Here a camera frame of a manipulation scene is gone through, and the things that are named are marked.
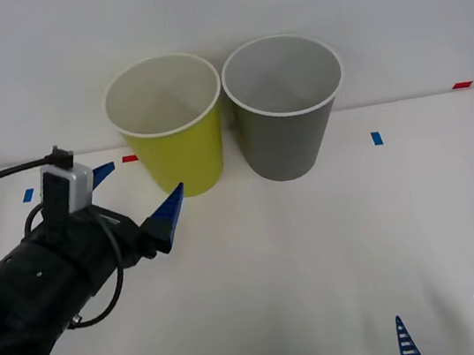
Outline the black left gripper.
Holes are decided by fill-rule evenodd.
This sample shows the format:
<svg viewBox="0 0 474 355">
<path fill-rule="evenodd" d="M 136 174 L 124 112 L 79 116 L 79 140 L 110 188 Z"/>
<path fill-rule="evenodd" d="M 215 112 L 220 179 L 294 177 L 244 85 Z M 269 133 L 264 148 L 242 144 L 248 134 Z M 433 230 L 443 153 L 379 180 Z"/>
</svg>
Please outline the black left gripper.
<svg viewBox="0 0 474 355">
<path fill-rule="evenodd" d="M 93 169 L 94 188 L 115 169 L 113 162 Z M 86 282 L 93 296 L 118 266 L 131 268 L 157 252 L 168 254 L 173 247 L 177 221 L 184 198 L 184 183 L 141 226 L 131 218 L 98 206 L 69 215 L 58 227 L 41 223 L 31 232 L 31 241 L 64 258 Z"/>
</svg>

